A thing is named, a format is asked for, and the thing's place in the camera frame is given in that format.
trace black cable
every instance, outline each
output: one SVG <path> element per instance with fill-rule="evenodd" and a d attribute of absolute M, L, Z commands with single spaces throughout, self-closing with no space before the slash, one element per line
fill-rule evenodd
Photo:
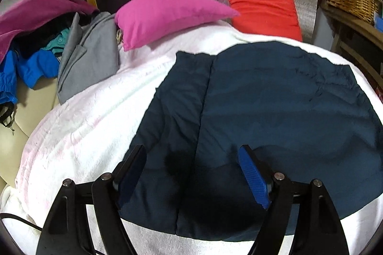
<path fill-rule="evenodd" d="M 24 224 L 28 225 L 28 226 L 31 226 L 39 231 L 42 231 L 43 229 L 31 222 L 28 222 L 27 220 L 19 217 L 19 216 L 16 216 L 16 215 L 13 215 L 13 214 L 9 214 L 9 213 L 0 213 L 0 219 L 6 219 L 6 218 L 12 218 L 12 219 L 16 219 L 17 221 L 19 222 L 23 222 Z M 101 253 L 100 251 L 98 250 L 95 250 L 96 254 L 98 255 L 105 255 L 104 253 Z"/>

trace pile of clothes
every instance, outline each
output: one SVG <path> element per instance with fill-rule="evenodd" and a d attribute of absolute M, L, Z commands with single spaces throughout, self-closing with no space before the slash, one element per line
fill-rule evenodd
<path fill-rule="evenodd" d="M 118 70 L 114 15 L 83 0 L 22 0 L 0 16 L 0 122 L 12 115 L 19 77 L 33 88 L 57 77 L 69 98 Z"/>

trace pink pillow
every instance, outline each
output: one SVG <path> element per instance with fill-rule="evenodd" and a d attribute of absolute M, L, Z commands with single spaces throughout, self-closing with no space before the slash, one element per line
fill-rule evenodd
<path fill-rule="evenodd" d="M 215 0 L 132 0 L 114 20 L 123 32 L 124 51 L 129 51 L 182 29 L 238 15 Z"/>

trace pillow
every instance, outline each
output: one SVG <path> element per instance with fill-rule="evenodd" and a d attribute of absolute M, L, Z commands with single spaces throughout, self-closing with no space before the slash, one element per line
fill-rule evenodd
<path fill-rule="evenodd" d="M 238 15 L 215 0 L 132 0 L 114 20 L 123 32 L 124 51 L 129 51 L 182 29 Z"/>
<path fill-rule="evenodd" d="M 229 0 L 229 3 L 241 14 L 232 19 L 233 27 L 239 31 L 302 41 L 294 0 Z"/>

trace pink fabric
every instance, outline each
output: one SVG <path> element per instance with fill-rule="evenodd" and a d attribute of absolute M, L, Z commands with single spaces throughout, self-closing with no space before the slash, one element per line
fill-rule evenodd
<path fill-rule="evenodd" d="M 90 15 L 94 11 L 97 8 L 83 0 L 21 0 L 15 3 L 0 16 L 0 63 L 17 34 L 36 30 L 65 13 Z"/>
<path fill-rule="evenodd" d="M 182 29 L 238 15 L 215 0 L 132 0 L 114 20 L 123 31 L 124 51 L 129 51 Z"/>

